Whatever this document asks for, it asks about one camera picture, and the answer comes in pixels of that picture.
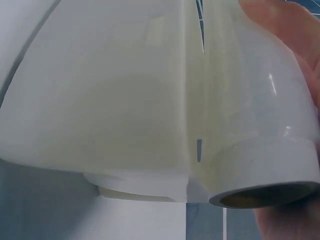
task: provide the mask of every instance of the blue tile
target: blue tile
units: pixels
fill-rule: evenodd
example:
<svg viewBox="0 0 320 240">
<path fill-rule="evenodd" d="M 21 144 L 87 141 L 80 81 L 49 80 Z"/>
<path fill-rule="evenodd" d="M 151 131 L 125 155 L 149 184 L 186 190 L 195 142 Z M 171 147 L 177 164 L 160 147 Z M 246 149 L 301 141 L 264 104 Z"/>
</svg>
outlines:
<svg viewBox="0 0 320 240">
<path fill-rule="evenodd" d="M 262 240 L 251 209 L 227 210 L 227 240 Z"/>
<path fill-rule="evenodd" d="M 223 209 L 210 203 L 186 204 L 186 240 L 222 240 Z"/>
</svg>

